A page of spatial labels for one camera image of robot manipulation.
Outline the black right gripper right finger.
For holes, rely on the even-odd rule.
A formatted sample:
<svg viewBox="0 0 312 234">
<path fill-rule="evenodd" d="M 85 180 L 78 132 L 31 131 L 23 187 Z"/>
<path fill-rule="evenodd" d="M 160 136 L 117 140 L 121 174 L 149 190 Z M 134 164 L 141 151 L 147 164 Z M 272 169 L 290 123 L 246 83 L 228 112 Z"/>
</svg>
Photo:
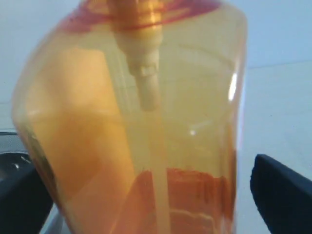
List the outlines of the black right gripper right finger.
<svg viewBox="0 0 312 234">
<path fill-rule="evenodd" d="M 272 234 L 312 232 L 312 182 L 265 154 L 258 154 L 250 178 L 253 200 Z"/>
</svg>

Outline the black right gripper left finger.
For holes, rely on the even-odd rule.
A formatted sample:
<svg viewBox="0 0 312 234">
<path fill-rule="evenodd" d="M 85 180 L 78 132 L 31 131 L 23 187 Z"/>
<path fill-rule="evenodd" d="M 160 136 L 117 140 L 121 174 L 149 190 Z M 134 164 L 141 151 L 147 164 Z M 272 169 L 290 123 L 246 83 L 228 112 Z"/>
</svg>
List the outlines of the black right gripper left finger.
<svg viewBox="0 0 312 234">
<path fill-rule="evenodd" d="M 53 201 L 32 165 L 0 183 L 0 232 L 38 234 Z"/>
</svg>

